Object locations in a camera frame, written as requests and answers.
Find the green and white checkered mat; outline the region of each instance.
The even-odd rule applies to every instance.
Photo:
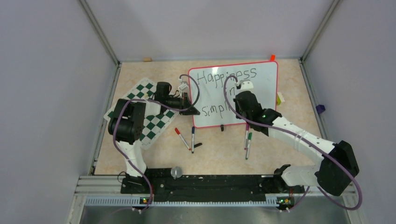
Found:
[[[129,90],[122,98],[124,99],[133,99],[133,98],[142,98],[145,93],[149,97],[153,95],[156,91],[157,83],[151,81],[148,78],[141,79],[131,90]],[[113,114],[115,105],[108,110],[104,118],[107,121],[110,121],[110,118]],[[144,118],[144,129],[140,136],[141,147],[143,149],[150,148],[151,144],[153,144],[158,137],[165,131],[168,125],[173,121],[173,119],[178,115],[177,112],[166,110],[163,114],[159,114],[156,116],[150,115]]]

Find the cable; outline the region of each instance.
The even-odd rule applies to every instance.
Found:
[[[223,94],[224,94],[224,98],[226,99],[226,103],[228,104],[228,106],[230,107],[231,111],[235,113],[236,116],[238,116],[239,118],[245,120],[247,123],[253,124],[253,125],[257,125],[257,126],[261,126],[261,127],[267,127],[267,128],[272,128],[278,131],[282,131],[288,134],[291,134],[293,136],[296,136],[298,138],[300,138],[303,142],[307,143],[308,145],[310,145],[311,147],[313,147],[314,149],[316,149],[318,152],[320,152],[324,157],[326,157],[327,159],[329,159],[331,162],[333,162],[335,165],[337,165],[348,177],[349,179],[354,183],[356,190],[358,192],[358,197],[359,200],[357,202],[357,204],[354,207],[346,207],[338,202],[336,202],[335,200],[333,200],[332,198],[330,198],[330,196],[328,196],[320,187],[318,187],[318,189],[320,190],[320,192],[322,192],[325,197],[327,197],[331,202],[333,202],[334,204],[338,205],[339,207],[342,207],[346,210],[357,210],[358,208],[360,208],[361,204],[362,204],[362,198],[363,198],[363,194],[360,188],[360,185],[358,184],[358,182],[355,180],[355,178],[348,172],[347,169],[345,169],[337,160],[335,160],[335,158],[329,156],[329,154],[325,153],[323,150],[321,150],[319,147],[317,147],[316,145],[314,145],[312,142],[308,141],[306,138],[304,138],[303,136],[300,136],[292,131],[280,128],[280,127],[274,127],[274,126],[269,126],[269,125],[265,125],[265,124],[261,124],[261,123],[257,123],[254,122],[252,120],[249,120],[245,117],[243,117],[242,115],[240,115],[238,112],[235,111],[235,109],[232,107],[232,105],[230,104],[230,101],[227,98],[227,91],[226,91],[226,84],[227,81],[230,78],[234,78],[235,81],[238,81],[238,78],[236,76],[228,76],[225,81],[224,81],[224,87],[223,87]]]
[[[121,182],[118,178],[120,177],[120,175],[121,175],[122,173],[127,174],[125,171],[121,171],[121,172],[117,175],[117,181],[120,182],[120,183],[122,183],[122,182]]]
[[[128,100],[128,101],[125,103],[124,107],[122,108],[122,110],[121,110],[121,112],[120,112],[119,118],[122,118],[122,115],[124,114],[124,112],[125,112],[127,106],[128,106],[132,101],[138,101],[138,102],[146,102],[146,101],[148,101],[148,102],[152,102],[152,103],[159,104],[159,105],[161,105],[161,106],[167,108],[168,110],[173,110],[173,111],[177,111],[177,112],[187,111],[188,109],[190,109],[191,107],[193,107],[193,106],[198,102],[198,99],[199,99],[199,86],[198,86],[198,83],[195,81],[195,79],[194,79],[193,77],[189,76],[189,75],[182,74],[182,75],[179,76],[179,78],[181,78],[181,77],[183,77],[183,76],[186,76],[186,77],[190,78],[190,79],[195,83],[195,85],[197,86],[197,89],[198,89],[197,98],[195,99],[195,102],[194,102],[189,108],[186,108],[186,109],[175,109],[175,108],[168,107],[168,106],[166,106],[166,105],[164,105],[164,104],[162,104],[162,103],[160,103],[160,102],[158,102],[158,101],[152,100],[152,99],[147,99],[147,100],[145,100],[145,99],[130,99],[130,100]],[[152,188],[152,186],[151,186],[151,183],[150,183],[149,179],[144,175],[144,173],[142,173],[136,166],[133,165],[133,163],[130,161],[129,157],[128,157],[125,153],[123,153],[123,152],[121,151],[121,149],[118,147],[118,145],[117,145],[117,143],[116,143],[115,137],[116,137],[116,134],[117,134],[118,125],[120,124],[120,121],[121,121],[121,119],[119,119],[119,118],[117,119],[117,122],[116,122],[115,127],[114,127],[114,132],[113,132],[113,144],[114,144],[115,148],[117,149],[117,151],[118,151],[119,153],[121,153],[121,155],[123,155],[123,156],[125,157],[125,159],[126,159],[126,160],[128,161],[128,163],[132,166],[132,168],[135,169],[135,170],[144,178],[144,180],[145,180],[146,183],[148,184],[148,187],[150,188],[150,198],[148,199],[148,202],[147,202],[147,204],[146,204],[146,207],[144,207],[141,211],[139,211],[139,212],[143,212],[143,211],[145,211],[145,210],[148,209],[149,205],[150,205],[151,202],[153,201],[153,188]],[[117,213],[117,212],[122,211],[122,210],[125,210],[125,209],[129,209],[129,208],[121,208],[121,209],[117,209],[117,210],[113,211],[113,212],[110,213],[109,215],[103,217],[102,220],[99,221],[99,224],[102,223],[104,220],[106,220],[106,219],[107,219],[109,216],[111,216],[112,214]]]

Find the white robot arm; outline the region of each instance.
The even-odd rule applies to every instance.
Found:
[[[351,180],[339,167],[329,159],[323,157],[320,152],[309,146],[306,142],[302,141],[301,138],[305,138],[309,142],[316,144],[317,147],[335,158],[355,177],[359,173],[359,167],[352,147],[344,141],[336,144],[332,141],[322,139],[294,125],[280,113],[272,109],[262,109],[261,105],[257,102],[256,96],[251,92],[253,84],[249,80],[243,80],[236,85],[240,89],[240,93],[235,96],[234,102],[236,111],[239,114],[248,120],[285,129],[298,134],[300,137],[254,124],[249,124],[251,128],[269,137],[286,142],[315,163],[313,166],[284,165],[282,168],[277,169],[275,173],[281,175],[287,186],[320,186],[328,193],[339,196]]]

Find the gray wall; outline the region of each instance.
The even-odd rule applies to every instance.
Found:
[[[395,11],[394,0],[343,1],[307,62],[331,138],[354,147],[372,223],[396,220]]]
[[[77,0],[0,5],[1,223],[64,223],[115,66]]]
[[[299,57],[332,0],[87,0],[121,61]]]

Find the small block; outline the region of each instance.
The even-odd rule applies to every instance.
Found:
[[[326,110],[326,108],[324,105],[319,104],[318,106],[316,106],[316,111],[318,112],[318,114],[323,113],[325,110]]]
[[[277,92],[276,93],[276,105],[280,105],[281,103],[285,102],[284,97],[282,95],[282,93]]]

